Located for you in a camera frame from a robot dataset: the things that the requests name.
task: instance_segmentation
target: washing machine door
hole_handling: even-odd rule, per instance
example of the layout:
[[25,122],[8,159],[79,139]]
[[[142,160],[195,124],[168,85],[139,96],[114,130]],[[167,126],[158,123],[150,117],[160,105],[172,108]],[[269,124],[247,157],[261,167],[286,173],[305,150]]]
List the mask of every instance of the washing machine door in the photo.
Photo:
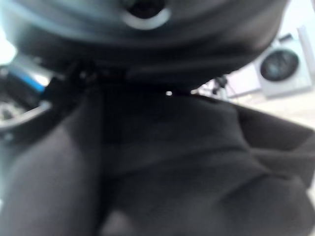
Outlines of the washing machine door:
[[263,78],[280,82],[291,78],[299,67],[298,55],[288,49],[275,50],[262,62],[260,73]]

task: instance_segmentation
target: washing machine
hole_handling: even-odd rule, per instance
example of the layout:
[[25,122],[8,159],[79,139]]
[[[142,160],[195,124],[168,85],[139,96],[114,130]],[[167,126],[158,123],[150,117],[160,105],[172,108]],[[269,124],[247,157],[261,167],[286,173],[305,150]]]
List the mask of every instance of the washing machine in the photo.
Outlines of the washing machine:
[[254,64],[266,97],[290,95],[313,87],[301,41],[293,34],[279,39]]

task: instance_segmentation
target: black round object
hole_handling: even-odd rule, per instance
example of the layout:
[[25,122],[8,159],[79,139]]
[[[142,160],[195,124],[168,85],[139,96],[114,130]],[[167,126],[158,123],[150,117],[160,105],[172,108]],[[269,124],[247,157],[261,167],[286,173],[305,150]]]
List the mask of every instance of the black round object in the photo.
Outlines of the black round object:
[[279,82],[290,78],[298,67],[297,54],[291,50],[281,49],[266,57],[260,67],[260,73],[268,81]]
[[166,2],[165,0],[123,0],[123,6],[131,15],[149,19],[165,9]]
[[24,54],[93,60],[125,71],[129,83],[191,90],[260,55],[277,34],[287,3],[143,1],[1,0],[2,23]]

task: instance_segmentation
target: blue light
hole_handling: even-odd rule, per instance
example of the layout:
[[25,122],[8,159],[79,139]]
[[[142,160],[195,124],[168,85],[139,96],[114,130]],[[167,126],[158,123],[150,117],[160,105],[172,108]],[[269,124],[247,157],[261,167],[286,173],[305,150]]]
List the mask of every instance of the blue light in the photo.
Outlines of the blue light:
[[25,74],[22,71],[17,71],[16,69],[12,70],[11,73],[24,81],[26,84],[31,86],[33,89],[35,89],[37,92],[43,93],[45,91],[45,86],[42,86],[41,84],[37,83],[35,80],[33,80],[29,75]]

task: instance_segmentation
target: wrinkled fabric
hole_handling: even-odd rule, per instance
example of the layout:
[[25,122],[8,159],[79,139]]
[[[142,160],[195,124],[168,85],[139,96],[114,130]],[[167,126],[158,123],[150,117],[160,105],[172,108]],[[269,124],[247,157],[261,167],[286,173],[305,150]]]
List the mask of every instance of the wrinkled fabric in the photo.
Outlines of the wrinkled fabric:
[[315,215],[304,178],[256,157],[277,147],[250,146],[238,109],[90,91],[13,167],[0,235],[308,236]]

